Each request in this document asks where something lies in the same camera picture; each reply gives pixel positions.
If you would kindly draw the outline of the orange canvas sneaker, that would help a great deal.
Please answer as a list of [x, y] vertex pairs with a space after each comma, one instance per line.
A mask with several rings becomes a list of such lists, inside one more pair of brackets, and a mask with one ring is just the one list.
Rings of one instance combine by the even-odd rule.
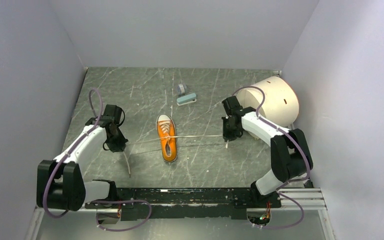
[[156, 130], [160, 139], [163, 160], [167, 163], [177, 159], [176, 127], [169, 115], [160, 114], [156, 119]]

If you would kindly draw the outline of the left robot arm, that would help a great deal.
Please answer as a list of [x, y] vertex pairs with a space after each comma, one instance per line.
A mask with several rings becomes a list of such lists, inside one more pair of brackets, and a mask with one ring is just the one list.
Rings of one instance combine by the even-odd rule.
[[99, 201], [112, 208], [120, 200], [114, 181], [84, 181], [84, 173], [99, 151], [121, 153], [128, 139], [119, 127], [124, 122], [121, 107], [108, 104], [100, 117], [92, 117], [81, 134], [52, 160], [37, 167], [36, 204], [44, 209], [78, 211], [85, 203]]

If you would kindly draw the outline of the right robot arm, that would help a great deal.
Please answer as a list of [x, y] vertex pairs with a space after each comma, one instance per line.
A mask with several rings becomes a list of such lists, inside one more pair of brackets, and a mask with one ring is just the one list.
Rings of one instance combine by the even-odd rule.
[[257, 114], [253, 107], [243, 107], [236, 96], [222, 101], [226, 116], [222, 118], [222, 137], [226, 143], [242, 137], [244, 132], [255, 135], [270, 148], [271, 169], [251, 184], [250, 202], [262, 207], [269, 195], [289, 182], [305, 181], [313, 167], [305, 134], [290, 130]]

